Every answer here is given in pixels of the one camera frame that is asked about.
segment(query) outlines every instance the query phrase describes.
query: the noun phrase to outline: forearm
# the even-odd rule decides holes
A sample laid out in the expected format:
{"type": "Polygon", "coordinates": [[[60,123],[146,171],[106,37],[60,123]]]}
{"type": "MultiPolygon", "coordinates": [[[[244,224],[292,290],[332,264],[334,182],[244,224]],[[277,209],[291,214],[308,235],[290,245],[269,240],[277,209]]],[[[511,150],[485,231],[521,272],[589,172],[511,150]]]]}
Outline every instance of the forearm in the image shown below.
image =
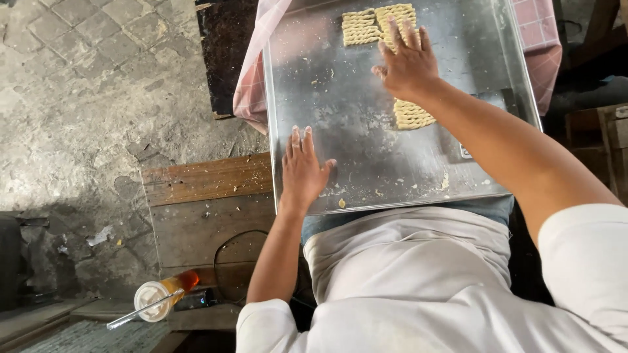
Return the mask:
{"type": "Polygon", "coordinates": [[[440,79],[414,100],[517,197],[535,242],[542,223],[559,210],[620,204],[569,151],[521,119],[440,79]]]}
{"type": "Polygon", "coordinates": [[[295,290],[303,207],[279,203],[279,212],[253,270],[247,303],[270,299],[289,302],[295,290]]]}

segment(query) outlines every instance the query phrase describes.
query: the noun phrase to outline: sleeve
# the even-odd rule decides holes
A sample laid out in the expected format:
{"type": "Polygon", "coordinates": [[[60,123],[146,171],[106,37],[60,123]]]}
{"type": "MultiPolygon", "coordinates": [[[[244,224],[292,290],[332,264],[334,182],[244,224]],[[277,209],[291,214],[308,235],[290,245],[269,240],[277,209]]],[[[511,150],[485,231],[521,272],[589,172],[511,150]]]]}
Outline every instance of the sleeve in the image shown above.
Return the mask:
{"type": "Polygon", "coordinates": [[[245,305],[235,332],[236,353],[288,352],[299,336],[290,307],[281,299],[245,305]]]}
{"type": "Polygon", "coordinates": [[[559,211],[541,227],[538,245],[556,306],[626,345],[628,209],[589,204],[559,211]]]}

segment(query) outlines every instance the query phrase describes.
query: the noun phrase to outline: metal straw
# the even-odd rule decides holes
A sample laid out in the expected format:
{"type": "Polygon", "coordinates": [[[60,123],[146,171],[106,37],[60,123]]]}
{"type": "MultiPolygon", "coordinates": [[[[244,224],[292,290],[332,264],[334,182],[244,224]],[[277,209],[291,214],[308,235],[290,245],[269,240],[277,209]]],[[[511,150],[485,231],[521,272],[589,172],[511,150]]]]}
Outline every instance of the metal straw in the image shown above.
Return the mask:
{"type": "Polygon", "coordinates": [[[125,315],[125,316],[123,316],[123,317],[121,317],[121,318],[119,318],[117,320],[113,320],[112,322],[107,324],[107,328],[109,330],[113,330],[114,328],[116,328],[116,327],[118,327],[118,326],[120,326],[120,325],[122,325],[124,323],[127,323],[127,322],[129,322],[131,320],[133,320],[134,318],[136,318],[139,315],[139,313],[141,313],[143,311],[146,311],[146,310],[148,310],[150,308],[154,308],[157,305],[159,305],[159,304],[163,303],[164,301],[166,301],[167,299],[170,299],[171,297],[173,297],[175,295],[182,294],[182,293],[185,293],[185,291],[183,290],[183,288],[179,288],[174,293],[170,293],[169,295],[164,296],[162,299],[159,299],[158,301],[156,301],[156,302],[154,302],[152,304],[149,304],[149,305],[146,305],[143,308],[137,309],[134,312],[132,312],[130,314],[127,314],[127,315],[125,315]]]}

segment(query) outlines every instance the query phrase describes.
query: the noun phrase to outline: stone tile floor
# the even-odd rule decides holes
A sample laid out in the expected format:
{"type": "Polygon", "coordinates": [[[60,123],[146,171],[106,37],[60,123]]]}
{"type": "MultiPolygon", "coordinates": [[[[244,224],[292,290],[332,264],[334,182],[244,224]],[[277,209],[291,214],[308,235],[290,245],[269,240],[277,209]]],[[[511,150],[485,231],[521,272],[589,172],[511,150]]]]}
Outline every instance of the stone tile floor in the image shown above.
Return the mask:
{"type": "Polygon", "coordinates": [[[51,219],[23,229],[29,284],[130,298],[158,277],[139,172],[268,141],[211,118],[192,0],[17,0],[0,21],[0,210],[51,219]]]}

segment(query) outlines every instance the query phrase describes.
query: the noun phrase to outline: hand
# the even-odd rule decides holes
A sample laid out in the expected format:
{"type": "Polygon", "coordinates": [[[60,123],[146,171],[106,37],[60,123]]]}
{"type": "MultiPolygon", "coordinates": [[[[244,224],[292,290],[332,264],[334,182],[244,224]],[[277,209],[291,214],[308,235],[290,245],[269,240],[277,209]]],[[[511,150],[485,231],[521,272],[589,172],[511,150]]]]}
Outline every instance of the hand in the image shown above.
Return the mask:
{"type": "Polygon", "coordinates": [[[281,160],[283,165],[283,193],[279,201],[279,208],[307,211],[329,179],[331,167],[336,160],[328,160],[321,168],[318,165],[312,128],[305,128],[303,140],[299,136],[299,127],[292,127],[292,134],[286,143],[286,155],[281,160]]]}
{"type": "Polygon", "coordinates": [[[411,100],[412,97],[416,97],[417,93],[420,95],[421,92],[425,92],[434,81],[439,79],[436,57],[432,52],[430,38],[424,26],[419,28],[420,36],[417,36],[412,23],[405,18],[403,30],[408,41],[408,44],[405,44],[394,16],[389,16],[388,21],[397,54],[380,41],[379,51],[388,68],[373,66],[371,72],[382,79],[384,88],[395,98],[411,100]]]}

